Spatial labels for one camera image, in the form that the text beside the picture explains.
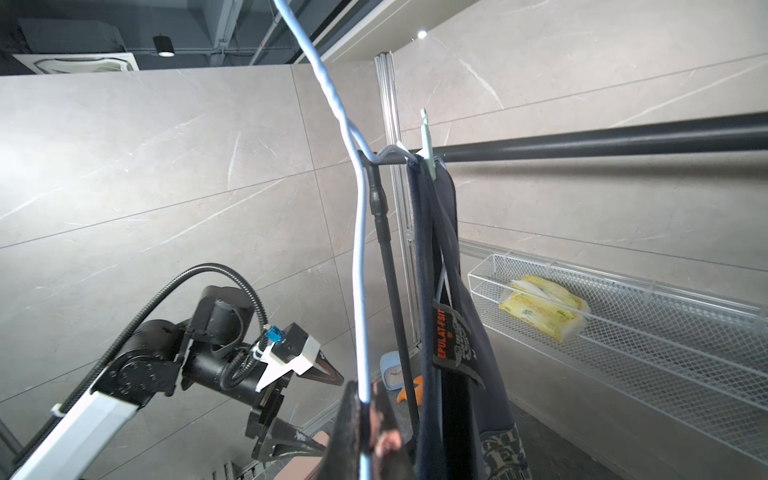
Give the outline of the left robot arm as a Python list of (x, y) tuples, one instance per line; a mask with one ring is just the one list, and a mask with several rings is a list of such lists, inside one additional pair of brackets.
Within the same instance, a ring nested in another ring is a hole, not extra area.
[[(208, 286), (180, 323), (150, 314), (196, 275), (220, 274), (230, 287)], [(21, 445), (8, 428), (1, 439), (4, 479), (79, 479), (116, 433), (157, 394), (200, 385), (250, 408), (246, 437), (252, 460), (266, 464), (321, 457), (325, 446), (279, 418), (292, 378), (340, 386), (342, 374), (301, 326), (269, 322), (260, 297), (232, 268), (203, 263), (165, 285), (128, 323), (44, 426)]]

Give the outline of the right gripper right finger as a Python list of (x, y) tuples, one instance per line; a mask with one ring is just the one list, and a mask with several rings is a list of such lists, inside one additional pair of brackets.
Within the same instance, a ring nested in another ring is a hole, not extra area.
[(395, 412), (387, 391), (379, 383), (372, 385), (369, 420), (368, 447), (372, 461), (372, 477), (376, 480), (415, 479), (414, 468)]

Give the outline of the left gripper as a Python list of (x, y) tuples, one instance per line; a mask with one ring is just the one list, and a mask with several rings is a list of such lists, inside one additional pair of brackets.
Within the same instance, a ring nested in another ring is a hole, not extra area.
[[(334, 386), (344, 383), (343, 375), (328, 361), (322, 351), (318, 352), (314, 364), (300, 374), (299, 378)], [(245, 436), (256, 440), (251, 459), (258, 462), (282, 460), (282, 455), (275, 450), (278, 446), (288, 447), (288, 457), (323, 456), (325, 445), (294, 425), (276, 418), (284, 400), (282, 390), (276, 383), (270, 385), (259, 393), (257, 402), (251, 407), (245, 429)]]

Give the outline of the pink rectangular block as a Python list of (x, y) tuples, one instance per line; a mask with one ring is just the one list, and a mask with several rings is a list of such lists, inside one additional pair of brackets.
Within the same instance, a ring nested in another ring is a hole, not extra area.
[(276, 474), (276, 480), (302, 480), (315, 479), (319, 470), (322, 456), (296, 455), (287, 456), (288, 447), (278, 446), (275, 448), (277, 453), (282, 455), (281, 459), (285, 465)]

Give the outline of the yellow tissue pack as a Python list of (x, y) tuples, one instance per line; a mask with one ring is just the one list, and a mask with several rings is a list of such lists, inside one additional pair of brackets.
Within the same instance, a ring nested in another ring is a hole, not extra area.
[(509, 284), (509, 294), (499, 308), (550, 338), (565, 343), (588, 325), (588, 303), (565, 287), (535, 275)]

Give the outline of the green clothespin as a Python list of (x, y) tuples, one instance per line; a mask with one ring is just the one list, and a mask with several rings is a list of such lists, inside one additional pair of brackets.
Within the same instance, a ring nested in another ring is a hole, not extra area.
[(426, 165), (430, 178), (432, 180), (435, 180), (437, 177), (436, 162), (435, 162), (435, 155), (434, 155), (431, 133), (429, 128), (429, 117), (425, 108), (422, 108), (420, 110), (420, 115), (422, 119), (422, 123), (420, 126), (421, 142), (422, 142), (422, 149), (421, 149), (420, 156), (422, 157), (423, 162)]

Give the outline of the navy blue tank top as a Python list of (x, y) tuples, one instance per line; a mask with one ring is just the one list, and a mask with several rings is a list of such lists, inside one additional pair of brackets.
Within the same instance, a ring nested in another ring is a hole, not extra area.
[(421, 479), (528, 479), (529, 462), (487, 332), (465, 285), (456, 192), (443, 165), (407, 165), (422, 325)]

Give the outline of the black clothes rack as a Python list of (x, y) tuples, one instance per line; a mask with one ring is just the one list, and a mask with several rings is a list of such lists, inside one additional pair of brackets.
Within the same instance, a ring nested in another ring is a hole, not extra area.
[(439, 147), (447, 163), (763, 151), (763, 112)]

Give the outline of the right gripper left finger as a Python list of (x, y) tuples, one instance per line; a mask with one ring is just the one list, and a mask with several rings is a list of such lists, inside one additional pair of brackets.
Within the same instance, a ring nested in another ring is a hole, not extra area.
[(362, 456), (369, 452), (369, 404), (358, 393), (357, 381), (346, 383), (316, 479), (361, 479)]

